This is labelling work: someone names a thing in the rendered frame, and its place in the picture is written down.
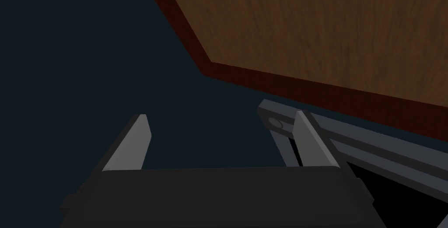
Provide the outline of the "brown wooden table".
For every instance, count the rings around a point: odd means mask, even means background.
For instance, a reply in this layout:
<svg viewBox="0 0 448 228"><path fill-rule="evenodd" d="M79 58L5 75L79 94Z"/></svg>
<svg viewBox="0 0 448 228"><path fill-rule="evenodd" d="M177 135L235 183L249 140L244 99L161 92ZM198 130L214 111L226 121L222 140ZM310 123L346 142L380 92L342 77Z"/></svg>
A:
<svg viewBox="0 0 448 228"><path fill-rule="evenodd" d="M448 0L154 0L208 77L448 142Z"/></svg>

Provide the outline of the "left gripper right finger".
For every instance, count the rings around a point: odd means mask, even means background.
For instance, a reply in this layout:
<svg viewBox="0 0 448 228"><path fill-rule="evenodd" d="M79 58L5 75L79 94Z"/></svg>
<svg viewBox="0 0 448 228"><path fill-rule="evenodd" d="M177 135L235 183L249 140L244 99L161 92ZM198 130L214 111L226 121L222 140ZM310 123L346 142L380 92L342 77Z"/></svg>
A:
<svg viewBox="0 0 448 228"><path fill-rule="evenodd" d="M343 156L311 113L305 110L296 112L292 134L303 166L348 168Z"/></svg>

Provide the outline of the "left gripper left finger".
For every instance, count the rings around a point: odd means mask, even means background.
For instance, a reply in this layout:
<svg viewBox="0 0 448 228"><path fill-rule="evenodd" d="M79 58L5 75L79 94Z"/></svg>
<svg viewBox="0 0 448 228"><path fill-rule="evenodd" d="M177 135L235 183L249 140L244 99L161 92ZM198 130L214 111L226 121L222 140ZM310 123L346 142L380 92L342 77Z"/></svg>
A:
<svg viewBox="0 0 448 228"><path fill-rule="evenodd" d="M151 138L147 116L133 115L94 171L141 170Z"/></svg>

